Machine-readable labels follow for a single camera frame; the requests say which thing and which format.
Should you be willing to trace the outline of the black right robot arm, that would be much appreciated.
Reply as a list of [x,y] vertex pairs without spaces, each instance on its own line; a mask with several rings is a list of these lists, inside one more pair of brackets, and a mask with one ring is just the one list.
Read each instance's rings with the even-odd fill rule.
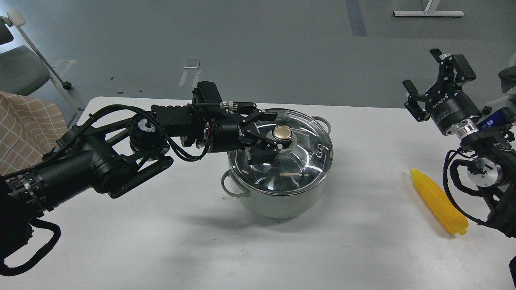
[[[453,207],[471,221],[515,237],[515,66],[498,73],[504,97],[491,101],[482,110],[463,92],[463,85],[476,79],[466,58],[429,51],[439,64],[437,80],[421,94],[410,80],[405,107],[419,122],[432,119],[441,134],[456,135],[457,150],[448,152],[443,165],[445,194]],[[482,221],[464,212],[453,199],[448,181],[470,196],[481,197],[490,213]]]

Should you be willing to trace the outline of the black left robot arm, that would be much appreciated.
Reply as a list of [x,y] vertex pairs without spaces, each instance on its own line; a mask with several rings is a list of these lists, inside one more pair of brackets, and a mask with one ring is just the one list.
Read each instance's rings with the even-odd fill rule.
[[1,177],[1,275],[27,272],[57,244],[61,230],[41,220],[45,211],[89,188],[121,197],[171,167],[169,150],[187,162],[244,150],[248,164],[271,163],[291,133],[268,137],[256,122],[276,118],[253,102],[222,101],[210,81],[199,81],[185,106],[114,104],[90,114],[41,163]]

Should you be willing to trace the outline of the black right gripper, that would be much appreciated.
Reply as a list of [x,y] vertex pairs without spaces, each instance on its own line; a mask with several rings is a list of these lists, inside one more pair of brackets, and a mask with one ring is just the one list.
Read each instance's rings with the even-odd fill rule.
[[[408,93],[405,108],[418,122],[431,118],[446,136],[451,134],[449,130],[453,125],[468,118],[476,121],[481,116],[477,106],[462,92],[462,86],[475,80],[476,74],[462,54],[448,55],[438,48],[432,48],[429,53],[439,63],[437,80],[429,89],[429,97],[418,93],[412,81],[404,80],[402,85]],[[427,111],[419,102],[427,104]]]

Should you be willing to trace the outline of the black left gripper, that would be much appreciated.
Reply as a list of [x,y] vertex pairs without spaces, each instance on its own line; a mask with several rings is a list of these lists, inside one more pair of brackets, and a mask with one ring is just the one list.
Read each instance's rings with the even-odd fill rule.
[[271,163],[282,149],[292,144],[291,139],[267,138],[257,129],[258,121],[274,121],[275,112],[254,111],[246,117],[226,117],[210,121],[208,153],[244,150],[248,164]]

